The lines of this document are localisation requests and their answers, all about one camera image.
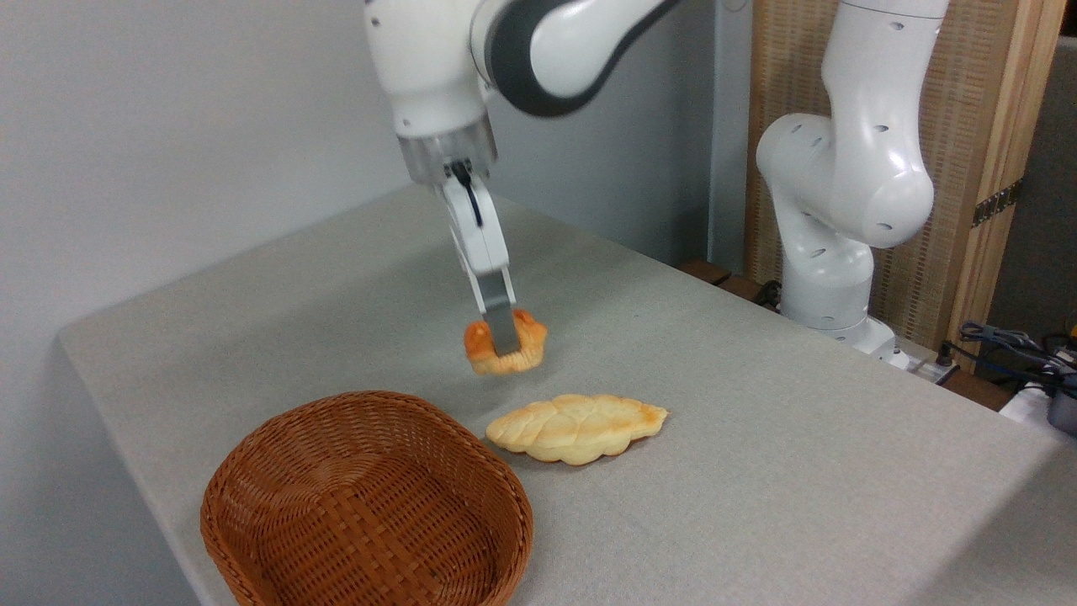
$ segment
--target white wall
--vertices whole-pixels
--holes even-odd
[[[676,253],[687,1],[579,116],[495,104],[499,192]],[[0,604],[194,602],[55,336],[407,182],[361,10],[0,2]]]

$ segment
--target basket rim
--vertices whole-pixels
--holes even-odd
[[[312,410],[331,406],[359,404],[370,399],[391,400],[396,406],[405,407],[407,414],[424,415],[431,421],[436,422],[435,427],[437,427],[437,431],[445,432],[449,438],[465,447],[470,456],[486,462],[507,487],[519,518],[516,550],[508,569],[498,579],[493,586],[493,591],[486,596],[479,606],[507,603],[523,577],[533,547],[534,515],[530,501],[523,491],[523,485],[505,461],[495,455],[489,447],[484,445],[458,421],[423,398],[390,391],[345,392],[300,405],[266,420],[256,429],[244,436],[228,455],[225,456],[224,461],[213,473],[202,495],[202,504],[199,510],[199,530],[210,559],[213,560],[213,563],[224,577],[235,597],[246,604],[266,604],[265,596],[257,595],[249,587],[251,579],[242,572],[239,566],[239,559],[236,558],[235,552],[227,541],[223,539],[218,527],[219,513],[221,512],[221,499],[218,497],[224,494],[226,480],[248,456],[262,446],[262,438],[277,426],[285,424],[296,417],[310,415]],[[476,468],[484,469],[477,463],[476,461]]]

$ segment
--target woven panel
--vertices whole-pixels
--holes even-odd
[[[786,113],[828,115],[821,70],[836,10],[834,0],[755,3],[745,270],[756,281],[780,279],[782,255],[773,203],[754,168],[755,145]],[[1013,15],[1009,2],[951,0],[921,99],[935,207],[911,240],[876,251],[872,315],[927,348],[942,339],[950,320]]]

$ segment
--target bread roll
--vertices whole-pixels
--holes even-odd
[[[523,310],[513,310],[513,324],[520,338],[519,352],[498,357],[490,326],[479,321],[464,332],[464,351],[475,375],[509,375],[531,370],[542,364],[546,327]]]
[[[632,440],[658,434],[668,414],[629,398],[567,394],[495,420],[486,437],[538,461],[584,465],[602,455],[619,455]]]

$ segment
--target gray wall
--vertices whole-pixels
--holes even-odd
[[[1077,324],[1077,38],[1051,65],[989,323],[1036,339]]]
[[[686,2],[578,116],[494,103],[495,189],[662,259],[700,249],[709,160],[683,154],[709,149],[713,20]],[[0,2],[0,604],[193,603],[55,336],[407,183],[360,15]]]
[[[752,0],[722,0],[715,27],[710,259],[744,269]]]

